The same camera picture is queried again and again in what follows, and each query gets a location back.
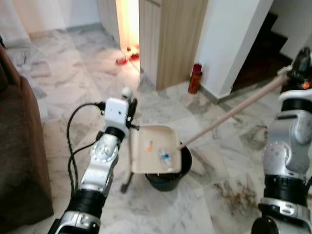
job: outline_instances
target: trash bin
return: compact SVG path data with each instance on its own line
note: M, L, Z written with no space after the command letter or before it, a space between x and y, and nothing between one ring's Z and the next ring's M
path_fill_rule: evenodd
M168 174L145 174L150 184L162 192L172 191L177 187L180 180L190 171L192 166L192 156L188 148L181 149L181 171L179 173Z

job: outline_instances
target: broom handle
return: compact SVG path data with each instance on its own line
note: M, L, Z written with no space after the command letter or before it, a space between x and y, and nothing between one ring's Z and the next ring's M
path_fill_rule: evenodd
M273 89L277 88L278 86L282 85L286 80L287 80L287 76L286 75L281 75L281 76L275 78L269 84L267 84L262 89L260 89L257 93L255 93L250 98L248 98L245 101L243 101L242 103L240 103L235 108L231 109L225 115L221 116L219 119L217 119L213 124L211 124L210 126L205 128L203 131L197 133L195 136L193 136L191 139L186 141L184 144L179 145L178 149L180 150L180 149L184 148L185 146L191 144L193 141L197 140L198 138L200 138L201 136L203 136L204 134L206 134L207 132L209 132L213 128L217 127L218 125L220 125L221 123L226 121L227 119L231 118L232 116L236 115L238 112L244 110L246 107L250 106L254 102L256 102L259 99L261 99L263 96L265 96L271 90L273 90Z

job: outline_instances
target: staircase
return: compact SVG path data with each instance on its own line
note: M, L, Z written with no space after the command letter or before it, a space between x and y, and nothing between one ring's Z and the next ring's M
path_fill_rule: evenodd
M287 38L271 31L276 19L277 15L267 14L233 84L232 92L273 79L279 69L291 63L290 58L279 53Z

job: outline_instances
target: red fire extinguisher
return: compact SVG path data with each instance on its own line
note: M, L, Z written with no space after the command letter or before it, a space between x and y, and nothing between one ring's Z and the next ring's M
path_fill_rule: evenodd
M201 72L201 65L199 63L194 64L188 90L190 94L197 94L202 74L203 73Z

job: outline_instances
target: beige dustpan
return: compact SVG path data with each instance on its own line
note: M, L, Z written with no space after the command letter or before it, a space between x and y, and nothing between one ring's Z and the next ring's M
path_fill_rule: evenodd
M178 173L181 171L181 151L177 132L164 125L140 126L131 132L131 171L133 173ZM160 159L160 151L170 152L170 169Z

